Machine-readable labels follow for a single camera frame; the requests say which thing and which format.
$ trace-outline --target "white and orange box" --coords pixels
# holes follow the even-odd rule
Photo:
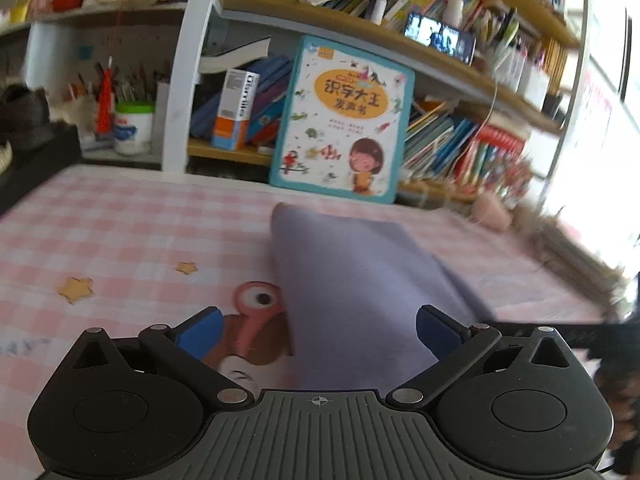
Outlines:
[[[218,116],[211,136],[214,148],[237,150],[244,146],[259,79],[260,74],[246,70],[226,71]]]

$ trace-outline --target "smartphone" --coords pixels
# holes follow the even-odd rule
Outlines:
[[[473,61],[476,37],[471,32],[457,30],[438,20],[412,12],[406,21],[404,35],[466,64],[470,65]]]

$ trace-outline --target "purple cloth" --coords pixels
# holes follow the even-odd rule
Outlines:
[[[384,396],[437,361],[415,331],[423,304],[463,325],[491,317],[397,224],[278,205],[271,233],[300,389]]]

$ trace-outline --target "tablecloth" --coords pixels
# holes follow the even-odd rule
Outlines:
[[[250,287],[277,301],[269,222],[278,202],[398,222],[460,273],[501,319],[599,319],[596,307],[528,259],[516,240],[446,210],[373,205],[218,179],[174,184],[146,180],[143,173],[135,178],[116,170],[95,173],[99,176],[70,168],[0,220],[2,479],[33,480],[42,470],[26,419],[85,328],[135,336],[152,323],[175,326],[207,305],[238,320],[234,316]],[[181,274],[175,270],[178,262],[195,262],[199,271]],[[70,276],[94,280],[95,295],[67,303],[56,290]],[[236,368],[229,361],[241,359],[231,347],[216,361],[227,374]],[[276,348],[272,365],[251,368],[258,387],[291,380],[287,360],[295,357],[289,353]]]

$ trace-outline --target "jar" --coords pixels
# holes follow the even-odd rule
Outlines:
[[[154,104],[147,101],[116,103],[113,149],[121,155],[143,155],[151,150]]]

